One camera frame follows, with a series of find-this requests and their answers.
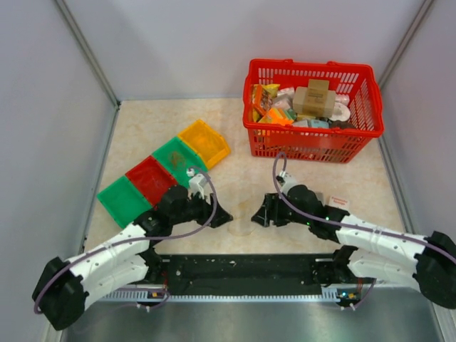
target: gray wall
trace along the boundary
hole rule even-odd
[[[121,99],[238,96],[253,58],[385,68],[423,0],[66,0]]]
[[[31,293],[78,251],[114,112],[52,1],[3,1],[0,44],[0,341],[37,342]]]
[[[385,136],[421,232],[456,240],[456,1],[436,1],[384,88]]]

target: dark object in basket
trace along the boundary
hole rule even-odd
[[[332,123],[329,124],[329,127],[330,128],[340,128],[342,130],[346,130],[347,128],[353,128],[354,130],[356,129],[356,127],[351,124],[351,123],[348,123],[348,122],[344,122],[344,121],[340,121],[340,120],[336,120],[336,121],[333,121]]]

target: table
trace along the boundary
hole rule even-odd
[[[197,119],[221,133],[232,153],[209,171],[220,204],[234,220],[222,227],[206,228],[185,239],[160,242],[161,254],[317,253],[338,245],[317,239],[305,226],[261,227],[250,222],[265,192],[275,192],[273,159],[252,157],[247,130],[242,125],[239,98],[124,101],[105,165],[100,191],[124,175],[153,151]],[[350,212],[368,222],[403,232],[395,199],[378,144],[372,140],[348,164],[290,160],[289,171],[313,191],[351,201]],[[173,234],[198,228],[190,222]],[[89,250],[120,232],[97,201],[86,242]]]

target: yellow tray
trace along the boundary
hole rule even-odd
[[[208,170],[231,152],[225,139],[203,120],[196,120],[177,136],[198,153]]]

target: plastic basket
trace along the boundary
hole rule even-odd
[[[329,89],[350,96],[349,122],[357,129],[300,128],[252,120],[252,86],[279,83],[281,87],[307,86],[310,79],[329,80]],[[345,163],[383,133],[382,100],[373,70],[361,64],[295,63],[293,60],[254,59],[244,84],[244,127],[253,156]]]
[[[177,182],[188,188],[187,168],[190,166],[201,167],[207,171],[206,165],[202,158],[178,137],[174,137],[158,150],[152,156],[177,180]]]
[[[202,120],[195,121],[177,136],[202,158],[208,170],[231,152],[225,139]]]
[[[125,228],[140,214],[152,208],[126,176],[116,180],[97,197],[121,228]]]
[[[125,173],[151,205],[156,205],[177,180],[151,155]]]

